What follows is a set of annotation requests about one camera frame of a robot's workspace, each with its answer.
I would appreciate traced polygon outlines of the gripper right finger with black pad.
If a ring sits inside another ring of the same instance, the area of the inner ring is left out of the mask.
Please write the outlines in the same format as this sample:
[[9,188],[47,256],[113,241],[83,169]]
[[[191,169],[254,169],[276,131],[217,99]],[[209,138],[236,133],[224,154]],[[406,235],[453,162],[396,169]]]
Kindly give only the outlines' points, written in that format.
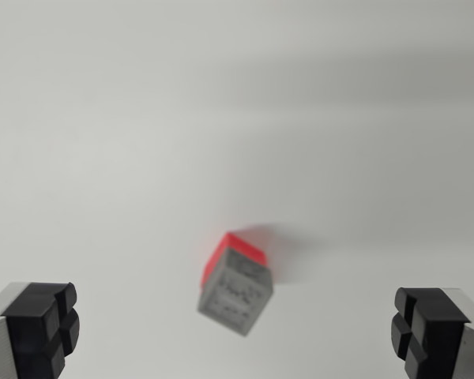
[[474,301],[458,288],[397,289],[391,341],[411,379],[474,378]]

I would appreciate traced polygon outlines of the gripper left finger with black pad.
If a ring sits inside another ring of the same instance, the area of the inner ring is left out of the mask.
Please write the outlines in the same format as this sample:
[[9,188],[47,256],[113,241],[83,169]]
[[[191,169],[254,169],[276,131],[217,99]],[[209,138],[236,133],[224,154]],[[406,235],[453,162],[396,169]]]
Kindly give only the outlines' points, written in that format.
[[77,346],[72,283],[12,282],[0,292],[0,378],[55,379]]

